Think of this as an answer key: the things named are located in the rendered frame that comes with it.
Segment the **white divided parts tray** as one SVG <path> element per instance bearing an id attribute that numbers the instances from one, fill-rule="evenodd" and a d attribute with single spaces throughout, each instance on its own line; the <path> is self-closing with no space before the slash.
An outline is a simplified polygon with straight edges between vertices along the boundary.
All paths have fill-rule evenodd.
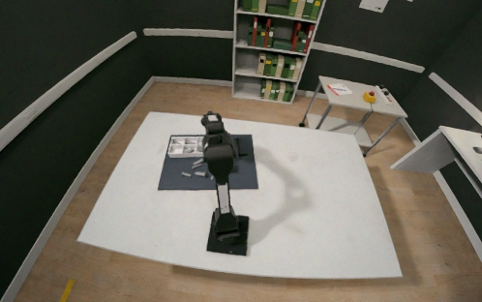
<path id="1" fill-rule="evenodd" d="M 203 157 L 202 152 L 198 152 L 199 147 L 202 148 L 202 145 L 201 145 L 202 138 L 203 138 L 203 136 L 173 137 L 171 139 L 171 143 L 170 143 L 169 150 L 168 150 L 170 158 Z M 198 139 L 198 144 L 197 144 L 197 139 Z M 182 143 L 183 145 L 176 145 L 177 143 L 174 143 L 174 140 Z M 195 142 L 196 144 L 185 144 L 186 140 Z M 183 149 L 182 149 L 182 147 L 183 147 Z M 193 147 L 193 149 L 195 151 L 193 151 L 191 153 L 186 153 L 187 151 L 189 151 L 191 149 L 191 147 Z M 197 152 L 196 152 L 196 147 L 197 147 Z"/>

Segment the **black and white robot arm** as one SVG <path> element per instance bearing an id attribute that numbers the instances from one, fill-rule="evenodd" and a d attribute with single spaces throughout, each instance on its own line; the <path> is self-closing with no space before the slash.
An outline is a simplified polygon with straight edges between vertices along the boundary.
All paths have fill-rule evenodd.
<path id="1" fill-rule="evenodd" d="M 217 119 L 209 120 L 206 132 L 207 118 Z M 212 224 L 213 233 L 217 240 L 233 243 L 234 237 L 240 236 L 238 217 L 237 215 L 235 216 L 234 209 L 230 204 L 228 178 L 234 169 L 234 159 L 236 159 L 234 139 L 225 129 L 222 116 L 220 116 L 219 113 L 208 111 L 208 113 L 203 114 L 203 117 L 201 117 L 200 124 L 204 126 L 206 132 L 202 139 L 203 160 L 205 163 L 207 161 L 208 171 L 215 177 L 215 183 L 217 184 L 218 208 L 215 208 L 215 220 L 213 220 Z M 216 142 L 220 139 L 220 135 L 221 143 L 210 144 L 205 147 L 207 141 Z"/>

